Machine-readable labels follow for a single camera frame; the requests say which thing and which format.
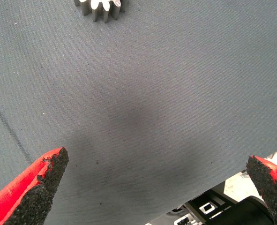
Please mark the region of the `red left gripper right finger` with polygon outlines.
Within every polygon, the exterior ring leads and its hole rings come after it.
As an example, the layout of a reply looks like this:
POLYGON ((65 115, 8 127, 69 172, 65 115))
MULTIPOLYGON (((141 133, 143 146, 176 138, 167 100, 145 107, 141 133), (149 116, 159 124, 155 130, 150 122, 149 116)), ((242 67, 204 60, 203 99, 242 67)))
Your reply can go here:
POLYGON ((246 171, 277 225, 277 165, 252 155, 248 158, 246 171))

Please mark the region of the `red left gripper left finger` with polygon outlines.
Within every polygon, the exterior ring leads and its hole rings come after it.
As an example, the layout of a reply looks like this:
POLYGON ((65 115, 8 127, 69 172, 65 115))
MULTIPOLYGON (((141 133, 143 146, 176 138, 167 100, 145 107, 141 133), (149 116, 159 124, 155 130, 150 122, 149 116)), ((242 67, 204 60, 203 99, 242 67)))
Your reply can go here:
POLYGON ((42 225, 69 158, 66 148, 53 149, 0 191, 0 225, 42 225))

